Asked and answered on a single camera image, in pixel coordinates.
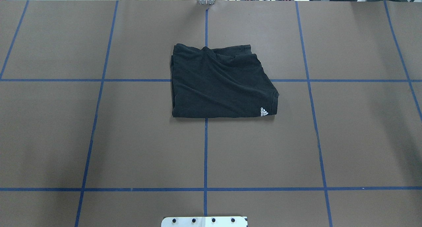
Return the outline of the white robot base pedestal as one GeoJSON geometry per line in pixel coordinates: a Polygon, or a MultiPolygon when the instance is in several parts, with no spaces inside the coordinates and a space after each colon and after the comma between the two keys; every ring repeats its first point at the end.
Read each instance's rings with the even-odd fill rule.
{"type": "Polygon", "coordinates": [[[247,227],[247,217],[243,216],[190,216],[165,217],[161,227],[247,227]]]}

